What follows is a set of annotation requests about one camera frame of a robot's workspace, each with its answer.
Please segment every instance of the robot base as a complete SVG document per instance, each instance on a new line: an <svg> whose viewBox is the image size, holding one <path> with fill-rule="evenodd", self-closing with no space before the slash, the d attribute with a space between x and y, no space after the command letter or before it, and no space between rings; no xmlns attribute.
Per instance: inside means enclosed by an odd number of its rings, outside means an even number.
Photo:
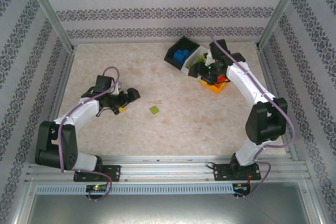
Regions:
<svg viewBox="0 0 336 224"><path fill-rule="evenodd" d="M109 175L112 182L119 182L120 179L120 165L103 165L101 157L97 157L96 172L105 173ZM75 172L74 182L107 182L104 176Z"/></svg>
<svg viewBox="0 0 336 224"><path fill-rule="evenodd" d="M250 180L261 180L258 164L241 166L236 158L236 154L233 154L230 164L214 164L212 169L215 181L248 180L249 176Z"/></svg>

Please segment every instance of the green object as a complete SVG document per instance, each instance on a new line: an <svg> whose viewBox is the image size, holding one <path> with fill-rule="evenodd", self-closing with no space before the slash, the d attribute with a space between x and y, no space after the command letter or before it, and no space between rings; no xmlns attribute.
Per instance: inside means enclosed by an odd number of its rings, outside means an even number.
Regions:
<svg viewBox="0 0 336 224"><path fill-rule="evenodd" d="M188 66L188 69L190 69L193 64L199 63L199 62L205 62L205 58L204 58L203 55L200 55L194 63L190 63L189 66Z"/></svg>
<svg viewBox="0 0 336 224"><path fill-rule="evenodd" d="M149 110L152 112L153 115L157 114L160 111L159 108L156 106L151 107Z"/></svg>

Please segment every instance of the blue block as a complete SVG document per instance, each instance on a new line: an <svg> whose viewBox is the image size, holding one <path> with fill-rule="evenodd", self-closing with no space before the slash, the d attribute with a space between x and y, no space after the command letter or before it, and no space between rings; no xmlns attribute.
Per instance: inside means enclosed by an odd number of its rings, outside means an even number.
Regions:
<svg viewBox="0 0 336 224"><path fill-rule="evenodd" d="M189 54L189 50L183 50L183 53L182 53L183 56L188 56L188 54Z"/></svg>
<svg viewBox="0 0 336 224"><path fill-rule="evenodd" d="M179 64L182 64L183 63L183 55L182 54L178 54L177 52L175 52L174 56L173 56L173 60L175 60Z"/></svg>

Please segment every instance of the mounting plate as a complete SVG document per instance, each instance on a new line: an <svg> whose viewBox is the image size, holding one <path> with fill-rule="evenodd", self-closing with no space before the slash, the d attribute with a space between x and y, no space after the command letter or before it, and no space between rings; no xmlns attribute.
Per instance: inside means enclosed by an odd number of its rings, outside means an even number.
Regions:
<svg viewBox="0 0 336 224"><path fill-rule="evenodd" d="M108 174L111 177L112 182L119 182L120 170L120 165L103 165L102 173ZM107 178L96 174L75 172L74 182L107 182Z"/></svg>
<svg viewBox="0 0 336 224"><path fill-rule="evenodd" d="M234 175L230 164L215 164L213 166L215 181L228 181L228 180L247 180L248 177L244 175ZM261 180L260 170L258 164L254 163L249 174L251 180Z"/></svg>

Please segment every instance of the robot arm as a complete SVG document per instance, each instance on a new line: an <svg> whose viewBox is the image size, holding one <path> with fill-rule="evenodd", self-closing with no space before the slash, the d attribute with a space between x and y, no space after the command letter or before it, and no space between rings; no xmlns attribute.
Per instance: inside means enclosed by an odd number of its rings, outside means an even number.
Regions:
<svg viewBox="0 0 336 224"><path fill-rule="evenodd" d="M225 40L218 40L217 42L230 54ZM206 62L198 62L192 65L188 75L194 78L201 76L201 79L206 81L209 85L216 84L219 77L224 76L237 86L251 107L251 113L245 126L247 139L240 150L233 154L230 163L235 176L239 176L239 173L241 173L243 177L246 177L249 168L255 163L254 158L259 150L286 132L286 119L270 104L264 97L264 94L273 99L285 113L287 113L287 102L284 98L277 99L261 85L250 71L248 64L245 62L245 58L240 53L230 55L238 61L247 72L242 71L241 68L220 51L213 42L210 44L210 50L208 50L208 53L205 55ZM261 87L264 94L259 91L247 73L249 73L250 77Z"/></svg>
<svg viewBox="0 0 336 224"><path fill-rule="evenodd" d="M95 170L101 172L102 161L100 157L78 151L76 132L93 116L98 116L102 111L112 110L117 115L121 108L140 98L139 92L134 88L129 88L127 93L119 92L121 82L118 82L113 92L84 103L89 98L108 90L112 82L114 80L111 77L97 76L96 85L83 94L79 100L79 104L83 105L65 121L61 133L65 170ZM58 128L65 117L64 115L53 122L44 121L40 125L35 152L36 164L60 168L58 145L53 144L52 140L58 138Z"/></svg>

